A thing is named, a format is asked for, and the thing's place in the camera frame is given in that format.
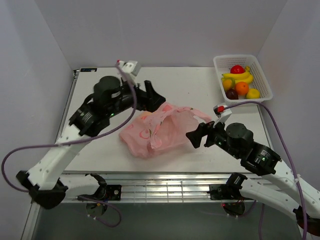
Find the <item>orange fake tangerine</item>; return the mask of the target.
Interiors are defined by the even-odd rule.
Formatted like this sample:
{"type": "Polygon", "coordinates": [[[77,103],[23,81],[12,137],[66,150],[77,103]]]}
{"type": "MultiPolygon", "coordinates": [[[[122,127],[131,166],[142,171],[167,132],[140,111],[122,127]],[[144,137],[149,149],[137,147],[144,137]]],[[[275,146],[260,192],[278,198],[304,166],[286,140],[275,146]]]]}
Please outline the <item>orange fake tangerine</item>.
{"type": "Polygon", "coordinates": [[[239,96],[245,96],[249,91],[249,85],[244,81],[240,81],[235,84],[234,90],[239,96]]]}

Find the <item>dark purple fake fruit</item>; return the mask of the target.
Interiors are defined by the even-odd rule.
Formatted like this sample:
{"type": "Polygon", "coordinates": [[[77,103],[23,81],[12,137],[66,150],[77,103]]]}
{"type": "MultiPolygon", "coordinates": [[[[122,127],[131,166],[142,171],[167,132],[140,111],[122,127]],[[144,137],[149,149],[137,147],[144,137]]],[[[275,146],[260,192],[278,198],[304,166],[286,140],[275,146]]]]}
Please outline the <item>dark purple fake fruit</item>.
{"type": "Polygon", "coordinates": [[[228,91],[225,92],[225,95],[230,100],[238,100],[239,99],[239,95],[235,89],[229,89],[228,91]]]}

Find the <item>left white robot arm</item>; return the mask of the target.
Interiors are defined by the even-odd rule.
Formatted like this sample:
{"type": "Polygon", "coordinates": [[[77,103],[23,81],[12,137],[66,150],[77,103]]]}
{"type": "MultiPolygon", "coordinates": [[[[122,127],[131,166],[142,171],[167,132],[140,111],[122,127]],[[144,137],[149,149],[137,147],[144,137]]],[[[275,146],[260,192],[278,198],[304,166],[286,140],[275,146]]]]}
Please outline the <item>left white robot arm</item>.
{"type": "Polygon", "coordinates": [[[110,119],[129,108],[155,112],[166,99],[158,94],[151,81],[139,85],[115,76],[104,76],[94,86],[83,104],[70,117],[61,139],[28,171],[19,171],[17,180],[28,190],[34,202],[50,210],[65,198],[89,198],[102,201],[108,195],[108,185],[96,173],[75,179],[61,174],[93,137],[110,125],[110,119]]]}

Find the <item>red fake apple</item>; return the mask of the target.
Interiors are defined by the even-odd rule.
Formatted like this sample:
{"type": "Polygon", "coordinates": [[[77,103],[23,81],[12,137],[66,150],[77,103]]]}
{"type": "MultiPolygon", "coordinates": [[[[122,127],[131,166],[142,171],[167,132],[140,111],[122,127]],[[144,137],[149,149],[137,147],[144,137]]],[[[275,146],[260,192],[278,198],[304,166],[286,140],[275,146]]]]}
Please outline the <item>red fake apple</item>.
{"type": "Polygon", "coordinates": [[[245,69],[241,66],[241,65],[234,65],[231,69],[230,69],[230,73],[231,74],[243,74],[245,72],[245,69]]]}

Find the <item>pink plastic bag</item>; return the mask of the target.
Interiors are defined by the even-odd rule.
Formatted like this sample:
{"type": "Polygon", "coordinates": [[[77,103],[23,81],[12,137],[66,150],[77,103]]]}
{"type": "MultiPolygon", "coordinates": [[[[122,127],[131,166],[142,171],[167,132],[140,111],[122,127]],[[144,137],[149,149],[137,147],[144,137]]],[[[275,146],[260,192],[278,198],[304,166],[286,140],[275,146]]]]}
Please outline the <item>pink plastic bag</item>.
{"type": "Polygon", "coordinates": [[[133,156],[151,158],[186,144],[186,133],[198,127],[198,119],[212,120],[193,107],[165,102],[155,112],[141,113],[118,136],[133,156]]]}

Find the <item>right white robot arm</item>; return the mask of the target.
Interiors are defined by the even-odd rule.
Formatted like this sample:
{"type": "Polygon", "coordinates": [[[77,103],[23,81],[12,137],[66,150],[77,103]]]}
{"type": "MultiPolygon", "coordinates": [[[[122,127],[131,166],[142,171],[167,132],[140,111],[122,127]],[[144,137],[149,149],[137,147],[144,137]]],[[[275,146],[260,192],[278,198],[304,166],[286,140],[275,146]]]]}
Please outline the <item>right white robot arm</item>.
{"type": "Polygon", "coordinates": [[[257,200],[296,220],[307,232],[320,235],[320,192],[294,175],[288,165],[271,148],[254,141],[254,134],[242,123],[201,123],[186,133],[194,148],[206,137],[206,148],[216,145],[249,172],[271,182],[275,191],[247,176],[233,172],[222,188],[232,198],[257,200]]]}

